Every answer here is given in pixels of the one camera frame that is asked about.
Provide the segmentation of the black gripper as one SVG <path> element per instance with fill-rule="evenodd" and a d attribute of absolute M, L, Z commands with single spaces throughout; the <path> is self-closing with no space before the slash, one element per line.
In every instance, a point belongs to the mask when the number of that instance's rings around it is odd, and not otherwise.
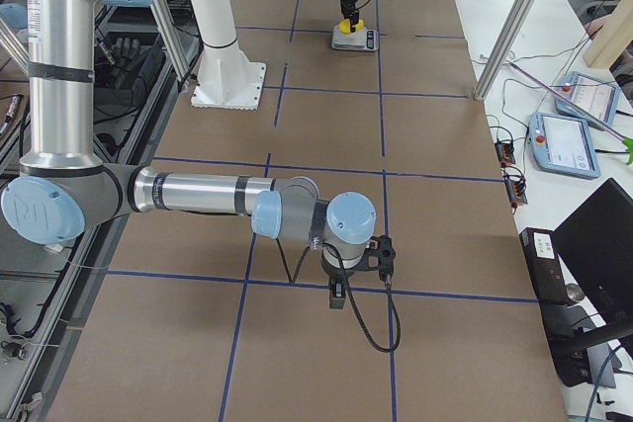
<path fill-rule="evenodd" d="M 321 266 L 328 275 L 329 308 L 342 309 L 346 302 L 343 275 L 350 278 L 354 275 L 354 272 L 350 270 L 342 272 L 340 269 L 336 269 L 328 263 L 322 263 Z"/>
<path fill-rule="evenodd" d="M 355 33 L 359 19 L 357 8 L 358 0 L 339 0 L 341 14 L 344 19 L 350 20 L 350 33 Z"/>

